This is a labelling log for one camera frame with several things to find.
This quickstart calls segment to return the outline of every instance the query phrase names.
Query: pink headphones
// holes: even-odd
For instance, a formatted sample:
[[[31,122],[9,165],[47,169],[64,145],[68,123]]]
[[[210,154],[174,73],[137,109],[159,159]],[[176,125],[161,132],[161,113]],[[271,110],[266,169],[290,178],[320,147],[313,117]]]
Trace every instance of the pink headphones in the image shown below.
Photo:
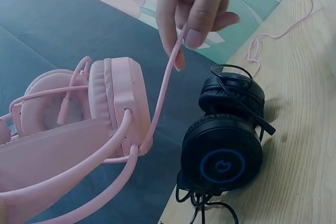
[[[138,156],[152,146],[183,35],[184,30],[167,64],[152,123],[141,67],[130,58],[96,61],[88,74],[91,59],[85,57],[74,72],[59,69],[37,77],[24,96],[10,104],[9,114],[0,118],[0,200],[6,206],[7,223],[24,223],[41,213],[101,163],[127,162],[96,198],[40,223],[75,223],[121,190]],[[48,130],[43,123],[46,106],[60,97],[64,98],[57,123],[62,126]],[[68,118],[70,102],[80,106],[81,121],[72,123]],[[10,120],[15,136],[6,123]]]

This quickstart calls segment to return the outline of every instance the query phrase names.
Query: black headphones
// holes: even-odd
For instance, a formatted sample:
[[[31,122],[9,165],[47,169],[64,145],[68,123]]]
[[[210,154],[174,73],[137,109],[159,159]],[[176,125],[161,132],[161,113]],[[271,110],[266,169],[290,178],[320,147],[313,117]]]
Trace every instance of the black headphones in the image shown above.
[[[233,67],[247,76],[222,72]],[[259,172],[263,161],[261,140],[264,131],[275,129],[264,120],[265,94],[245,69],[235,65],[216,65],[201,90],[199,107],[205,112],[185,133],[177,190],[187,197],[199,195],[206,204],[212,196],[248,184]],[[260,136],[255,128],[260,126]]]

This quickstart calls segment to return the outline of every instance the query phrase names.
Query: fingernail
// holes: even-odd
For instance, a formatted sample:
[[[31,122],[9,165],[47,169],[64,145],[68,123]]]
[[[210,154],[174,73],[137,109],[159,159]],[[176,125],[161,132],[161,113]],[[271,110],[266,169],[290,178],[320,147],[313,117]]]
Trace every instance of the fingernail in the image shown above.
[[[175,65],[174,65],[174,67],[175,67],[175,69],[176,69],[177,72],[180,72],[180,71],[181,71],[181,68],[178,68],[178,67],[175,66]]]
[[[194,29],[189,29],[184,39],[185,46],[189,49],[196,49],[203,43],[203,35]]]

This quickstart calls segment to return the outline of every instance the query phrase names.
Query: pink ear cushion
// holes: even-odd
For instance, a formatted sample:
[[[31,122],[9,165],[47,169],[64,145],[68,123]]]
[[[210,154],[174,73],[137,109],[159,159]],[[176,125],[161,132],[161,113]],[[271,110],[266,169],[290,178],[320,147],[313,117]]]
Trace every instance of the pink ear cushion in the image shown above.
[[[92,118],[103,119],[109,133],[118,128],[117,117],[114,110],[114,95],[112,82],[111,59],[95,61],[90,69],[89,76],[89,103]],[[112,154],[111,157],[123,156],[121,153]]]
[[[53,73],[67,73],[67,74],[72,74],[73,72],[71,70],[68,70],[68,69],[55,69],[55,70],[51,70],[51,71],[48,71],[48,72],[45,72],[43,74],[41,74],[40,76],[36,77],[30,84],[29,86],[27,87],[26,89],[26,92],[25,92],[25,95],[29,94],[30,92],[30,89],[32,88],[32,86],[35,85],[36,82],[38,82],[40,79],[42,79],[43,77],[45,76],[49,76]]]
[[[53,70],[37,77],[27,88],[25,95],[44,90],[63,88],[69,86],[72,76],[70,70]],[[75,86],[87,86],[85,77],[79,76],[74,83]],[[64,93],[46,95],[34,99],[26,100],[21,108],[21,124],[25,135],[32,135],[44,131],[42,115],[46,106],[56,97],[64,97]],[[78,90],[71,92],[70,99],[74,99],[81,107],[83,120],[91,119],[88,90]]]

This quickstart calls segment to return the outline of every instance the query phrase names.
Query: logo on ear cup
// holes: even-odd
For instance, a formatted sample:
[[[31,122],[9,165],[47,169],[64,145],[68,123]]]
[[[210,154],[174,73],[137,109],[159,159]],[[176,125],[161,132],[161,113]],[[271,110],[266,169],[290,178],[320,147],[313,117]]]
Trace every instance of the logo on ear cup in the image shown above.
[[[218,149],[202,158],[200,168],[201,175],[208,181],[216,184],[230,183],[243,174],[245,159],[235,150]]]
[[[225,173],[231,169],[231,163],[230,162],[225,162],[224,160],[220,160],[216,163],[215,169],[219,173]]]

